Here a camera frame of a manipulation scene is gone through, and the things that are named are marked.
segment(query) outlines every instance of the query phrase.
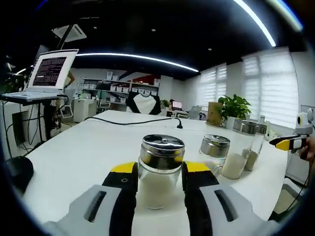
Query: hand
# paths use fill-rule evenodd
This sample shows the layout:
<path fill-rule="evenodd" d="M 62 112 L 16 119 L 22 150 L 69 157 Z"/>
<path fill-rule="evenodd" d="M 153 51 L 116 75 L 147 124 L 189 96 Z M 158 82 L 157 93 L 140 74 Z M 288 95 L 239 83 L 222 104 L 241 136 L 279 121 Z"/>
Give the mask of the hand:
<path fill-rule="evenodd" d="M 302 159 L 309 161 L 310 164 L 314 163 L 315 139 L 313 137 L 307 137 L 306 146 L 299 149 L 299 155 Z"/>

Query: chair backrest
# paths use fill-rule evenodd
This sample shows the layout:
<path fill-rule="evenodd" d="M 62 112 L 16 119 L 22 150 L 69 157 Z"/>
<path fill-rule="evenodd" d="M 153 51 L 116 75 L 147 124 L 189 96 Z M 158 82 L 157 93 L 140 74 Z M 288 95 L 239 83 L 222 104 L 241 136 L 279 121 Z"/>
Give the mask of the chair backrest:
<path fill-rule="evenodd" d="M 73 96 L 75 93 L 75 89 L 74 88 L 66 88 L 64 90 L 64 95 L 68 96 L 69 100 L 67 101 L 66 105 L 70 105 L 72 100 L 73 100 Z"/>
<path fill-rule="evenodd" d="M 199 119 L 199 113 L 201 111 L 201 107 L 193 106 L 189 111 L 188 117 L 192 119 Z"/>

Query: black ceiling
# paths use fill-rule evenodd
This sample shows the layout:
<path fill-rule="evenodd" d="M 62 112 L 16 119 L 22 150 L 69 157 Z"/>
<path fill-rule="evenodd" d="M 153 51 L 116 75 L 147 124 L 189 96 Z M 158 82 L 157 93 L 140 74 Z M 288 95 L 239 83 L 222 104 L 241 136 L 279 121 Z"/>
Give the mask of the black ceiling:
<path fill-rule="evenodd" d="M 277 46 L 303 50 L 302 37 L 270 5 L 244 2 Z M 31 17 L 17 24 L 8 44 L 8 54 L 17 68 L 32 64 L 40 44 L 56 49 L 59 38 L 51 29 L 68 24 L 78 24 L 87 38 L 65 43 L 64 49 L 142 55 L 199 71 L 271 48 L 258 25 L 233 0 L 49 0 L 35 11 L 39 3 L 29 6 Z M 196 75 L 160 62 L 112 56 L 77 57 L 73 66 L 140 71 L 181 80 Z"/>

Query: laptop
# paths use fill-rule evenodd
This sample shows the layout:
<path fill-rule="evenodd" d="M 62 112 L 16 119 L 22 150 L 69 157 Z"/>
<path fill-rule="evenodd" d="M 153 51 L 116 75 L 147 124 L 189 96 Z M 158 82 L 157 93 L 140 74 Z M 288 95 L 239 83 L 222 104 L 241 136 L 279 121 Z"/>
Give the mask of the laptop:
<path fill-rule="evenodd" d="M 173 101 L 172 102 L 172 110 L 173 111 L 182 111 L 182 103 L 181 102 L 176 102 L 176 101 Z"/>
<path fill-rule="evenodd" d="M 58 99 L 63 95 L 65 80 L 78 51 L 70 49 L 40 54 L 24 91 L 2 94 L 2 97 L 23 102 Z"/>

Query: air conditioner vent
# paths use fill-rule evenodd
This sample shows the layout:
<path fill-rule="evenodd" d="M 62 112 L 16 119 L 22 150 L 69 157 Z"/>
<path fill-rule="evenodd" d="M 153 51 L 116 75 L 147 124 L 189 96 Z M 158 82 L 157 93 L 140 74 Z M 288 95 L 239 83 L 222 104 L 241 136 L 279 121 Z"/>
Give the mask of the air conditioner vent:
<path fill-rule="evenodd" d="M 67 28 L 68 28 L 68 26 L 63 26 L 60 28 L 53 29 L 52 32 L 55 35 L 57 35 L 59 38 L 62 38 L 65 31 L 67 30 Z M 83 39 L 83 38 L 87 38 L 87 36 L 83 32 L 83 30 L 77 24 L 75 24 L 75 25 L 73 25 L 67 38 L 65 39 L 65 42 L 71 42 L 71 41 L 79 40 L 79 39 Z"/>

